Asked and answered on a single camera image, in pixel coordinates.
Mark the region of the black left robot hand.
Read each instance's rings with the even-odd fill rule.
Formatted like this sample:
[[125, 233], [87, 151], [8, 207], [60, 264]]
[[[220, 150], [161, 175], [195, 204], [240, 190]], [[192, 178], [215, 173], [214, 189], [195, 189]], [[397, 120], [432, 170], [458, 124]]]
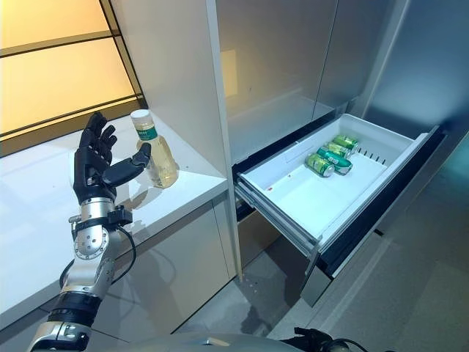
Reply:
[[117, 142], [115, 127], [101, 112], [94, 112], [81, 134], [74, 154], [73, 190], [78, 203], [91, 198], [114, 201], [117, 187], [139, 176], [151, 157], [151, 145], [143, 143], [130, 158], [112, 164], [112, 147]]

